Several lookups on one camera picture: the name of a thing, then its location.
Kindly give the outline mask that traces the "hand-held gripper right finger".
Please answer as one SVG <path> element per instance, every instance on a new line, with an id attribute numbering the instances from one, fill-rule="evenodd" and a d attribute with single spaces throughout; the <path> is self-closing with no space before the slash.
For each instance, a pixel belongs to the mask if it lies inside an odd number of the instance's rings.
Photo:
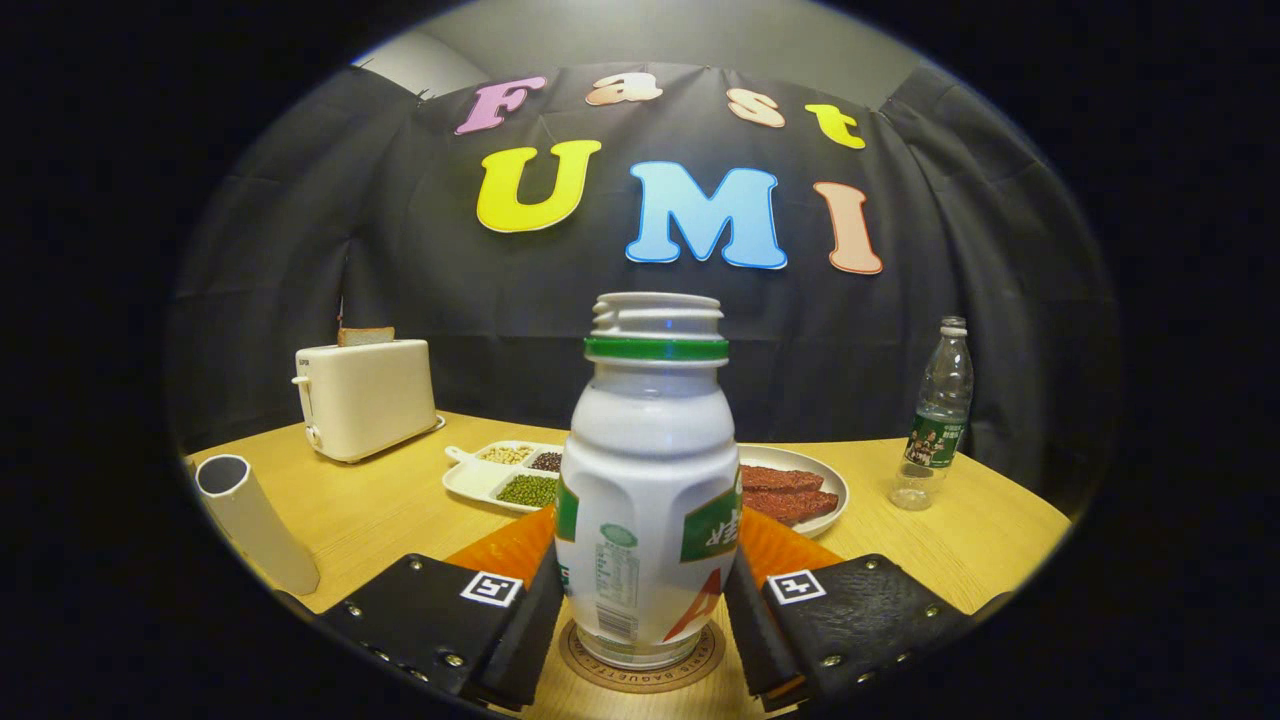
<path id="1" fill-rule="evenodd" d="M 754 509 L 723 596 L 748 692 L 768 711 L 832 705 L 983 623 L 881 553 L 844 560 Z"/>

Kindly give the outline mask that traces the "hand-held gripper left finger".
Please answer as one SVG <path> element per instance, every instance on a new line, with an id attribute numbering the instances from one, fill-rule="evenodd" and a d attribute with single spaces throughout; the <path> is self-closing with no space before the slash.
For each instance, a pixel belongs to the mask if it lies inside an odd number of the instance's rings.
<path id="1" fill-rule="evenodd" d="M 321 612 L 275 596 L 440 693 L 520 711 L 535 701 L 564 598 L 554 529 L 547 506 L 445 560 L 407 553 Z"/>

